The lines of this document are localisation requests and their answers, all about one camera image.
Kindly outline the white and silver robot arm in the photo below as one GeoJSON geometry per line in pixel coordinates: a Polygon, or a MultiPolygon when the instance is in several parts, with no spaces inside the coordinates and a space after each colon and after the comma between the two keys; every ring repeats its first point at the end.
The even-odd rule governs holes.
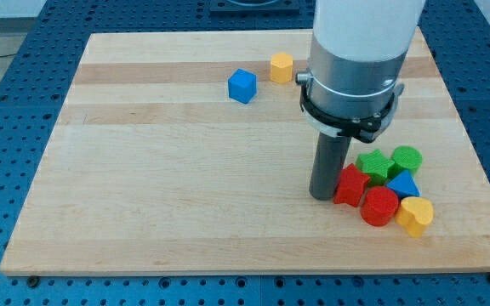
{"type": "Polygon", "coordinates": [[[320,133],[373,142],[394,117],[424,0],[317,0],[300,109],[320,133]]]}

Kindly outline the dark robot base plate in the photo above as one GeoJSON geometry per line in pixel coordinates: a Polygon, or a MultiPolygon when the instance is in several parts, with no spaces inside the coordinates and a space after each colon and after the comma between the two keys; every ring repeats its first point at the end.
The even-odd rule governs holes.
{"type": "Polygon", "coordinates": [[[298,0],[211,0],[209,13],[222,14],[263,14],[298,13],[298,0]]]}

